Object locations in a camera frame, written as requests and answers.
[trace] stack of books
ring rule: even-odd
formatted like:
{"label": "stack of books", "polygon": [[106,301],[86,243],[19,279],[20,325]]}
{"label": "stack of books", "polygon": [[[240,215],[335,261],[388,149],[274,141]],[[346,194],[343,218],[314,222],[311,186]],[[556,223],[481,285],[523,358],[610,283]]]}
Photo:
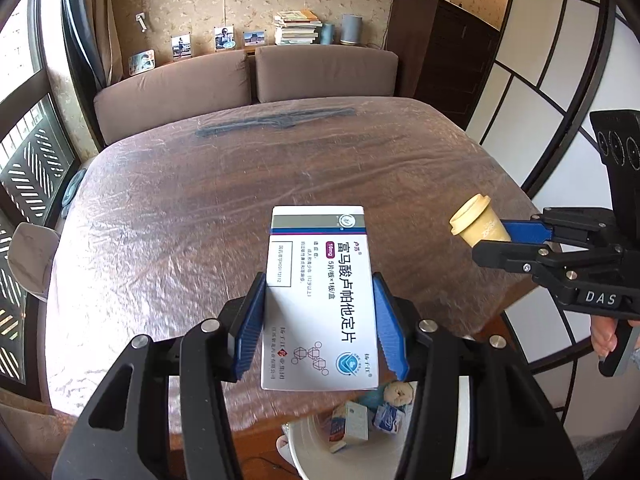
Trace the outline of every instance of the stack of books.
{"label": "stack of books", "polygon": [[283,10],[273,17],[276,25],[276,44],[311,44],[318,37],[316,27],[322,22],[308,9]]}

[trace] gray cylindrical speaker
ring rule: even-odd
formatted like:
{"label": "gray cylindrical speaker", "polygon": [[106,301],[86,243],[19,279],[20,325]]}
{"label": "gray cylindrical speaker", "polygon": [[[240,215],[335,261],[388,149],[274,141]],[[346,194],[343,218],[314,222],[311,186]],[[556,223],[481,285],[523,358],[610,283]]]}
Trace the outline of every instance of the gray cylindrical speaker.
{"label": "gray cylindrical speaker", "polygon": [[362,31],[362,16],[355,14],[342,15],[342,32],[340,43],[343,45],[360,44],[360,32]]}

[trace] metal screw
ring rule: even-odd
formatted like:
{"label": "metal screw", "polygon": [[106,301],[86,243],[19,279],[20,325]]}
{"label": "metal screw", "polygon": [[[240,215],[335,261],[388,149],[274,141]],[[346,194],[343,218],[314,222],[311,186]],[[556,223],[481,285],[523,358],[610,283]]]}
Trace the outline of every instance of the metal screw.
{"label": "metal screw", "polygon": [[503,338],[501,335],[492,335],[489,338],[489,344],[494,348],[504,348],[507,346],[507,340]]}
{"label": "metal screw", "polygon": [[438,324],[433,319],[423,319],[418,323],[418,328],[423,332],[430,333],[438,329]]}
{"label": "metal screw", "polygon": [[205,319],[200,325],[200,328],[206,333],[215,332],[220,328],[220,322],[217,319]]}
{"label": "metal screw", "polygon": [[137,335],[131,340],[131,346],[133,346],[133,348],[142,348],[145,347],[148,343],[149,338],[144,334]]}

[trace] sofa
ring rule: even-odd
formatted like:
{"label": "sofa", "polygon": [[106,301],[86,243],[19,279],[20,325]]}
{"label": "sofa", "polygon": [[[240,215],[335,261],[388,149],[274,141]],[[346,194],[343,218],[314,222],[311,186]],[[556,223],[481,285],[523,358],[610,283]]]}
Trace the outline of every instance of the sofa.
{"label": "sofa", "polygon": [[264,46],[256,49],[255,63],[236,50],[158,67],[105,88],[94,106],[104,141],[113,144],[164,124],[255,102],[392,96],[397,70],[398,56],[385,50]]}

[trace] beige coffee cup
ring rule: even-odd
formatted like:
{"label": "beige coffee cup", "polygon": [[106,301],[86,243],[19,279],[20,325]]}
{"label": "beige coffee cup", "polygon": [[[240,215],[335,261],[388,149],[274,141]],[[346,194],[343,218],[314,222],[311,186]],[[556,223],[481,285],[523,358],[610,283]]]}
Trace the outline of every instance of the beige coffee cup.
{"label": "beige coffee cup", "polygon": [[451,234],[460,235],[471,247],[480,240],[511,242],[511,237],[494,212],[488,196],[477,194],[451,217]]}

